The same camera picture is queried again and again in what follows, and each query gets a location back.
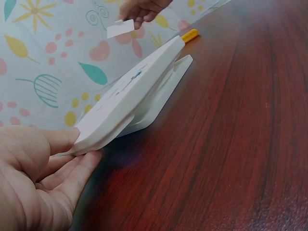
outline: yellow cap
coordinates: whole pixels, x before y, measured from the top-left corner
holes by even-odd
[[[198,35],[199,35],[199,31],[196,30],[196,29],[192,29],[189,32],[187,32],[185,35],[181,36],[181,38],[183,39],[183,41],[186,44],[186,43],[190,42],[191,40],[193,40]]]

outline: wood grain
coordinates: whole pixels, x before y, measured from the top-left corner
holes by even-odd
[[[157,120],[117,139],[84,230],[308,229],[308,1],[232,0],[193,27]]]

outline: white device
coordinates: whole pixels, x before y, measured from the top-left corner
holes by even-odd
[[[193,61],[190,55],[176,61],[184,46],[176,36],[124,74],[76,125],[80,135],[61,155],[98,150],[149,126]]]
[[[115,36],[128,33],[130,31],[133,31],[134,29],[134,20],[118,20],[114,22],[114,25],[107,27],[107,38],[110,39]]]

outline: white card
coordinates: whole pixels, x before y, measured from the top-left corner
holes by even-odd
[[[110,39],[112,37],[122,35],[133,31],[134,28],[134,20],[130,19],[127,21],[116,21],[114,25],[107,27],[107,38]]]

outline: patterned fabric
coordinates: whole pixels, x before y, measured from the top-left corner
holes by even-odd
[[[116,38],[121,0],[0,1],[0,126],[74,126],[124,73],[226,0],[175,0]]]

